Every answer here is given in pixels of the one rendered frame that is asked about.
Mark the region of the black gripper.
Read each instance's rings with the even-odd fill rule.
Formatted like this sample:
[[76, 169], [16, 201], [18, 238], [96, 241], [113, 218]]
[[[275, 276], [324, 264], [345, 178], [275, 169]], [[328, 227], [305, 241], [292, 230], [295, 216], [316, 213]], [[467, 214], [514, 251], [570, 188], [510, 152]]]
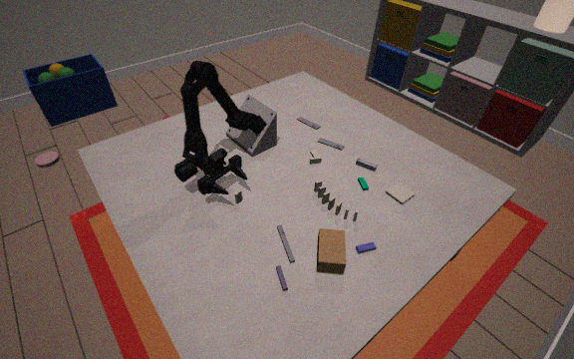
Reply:
[[[207, 193], [222, 193], [228, 194], [228, 191], [224, 189], [222, 186], [217, 184], [215, 181], [229, 171], [232, 171], [235, 175], [239, 176], [240, 178], [247, 180], [247, 176], [242, 170], [241, 166], [241, 156], [235, 155], [228, 160], [228, 166], [224, 167], [223, 164], [217, 166], [212, 173], [209, 169], [207, 164], [208, 158], [206, 158], [201, 164], [201, 170], [204, 171], [205, 176], [202, 177], [197, 181], [198, 190], [202, 194]], [[210, 176], [210, 177], [209, 177]]]

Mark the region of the green rectangular block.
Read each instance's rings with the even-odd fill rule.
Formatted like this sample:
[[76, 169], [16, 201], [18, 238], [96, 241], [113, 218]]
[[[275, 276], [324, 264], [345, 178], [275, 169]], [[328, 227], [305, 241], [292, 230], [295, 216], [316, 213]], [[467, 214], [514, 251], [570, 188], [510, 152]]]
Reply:
[[358, 182], [362, 188], [362, 190], [369, 190], [369, 187], [364, 178], [358, 178]]

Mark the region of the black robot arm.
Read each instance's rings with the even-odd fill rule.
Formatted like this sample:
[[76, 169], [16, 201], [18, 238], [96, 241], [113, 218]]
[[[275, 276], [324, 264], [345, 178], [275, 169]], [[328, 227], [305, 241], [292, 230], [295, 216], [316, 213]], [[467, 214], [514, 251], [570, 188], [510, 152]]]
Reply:
[[[194, 83], [194, 81], [196, 82]], [[258, 115], [240, 111], [224, 88], [218, 82], [218, 75], [213, 64], [202, 61], [194, 61], [185, 75], [184, 84], [180, 89], [183, 99], [186, 133], [183, 141], [182, 156], [184, 160], [175, 165], [175, 174], [180, 181], [185, 182], [196, 173], [201, 167], [202, 162], [208, 158], [208, 169], [214, 173], [217, 166], [224, 164], [224, 158], [227, 151], [223, 148], [218, 149], [211, 155], [207, 152], [207, 142], [204, 133], [200, 127], [198, 111], [198, 95], [206, 88], [222, 109], [227, 114], [225, 120], [229, 127], [247, 131], [252, 130], [256, 136], [267, 125]], [[193, 152], [194, 155], [189, 152]]]

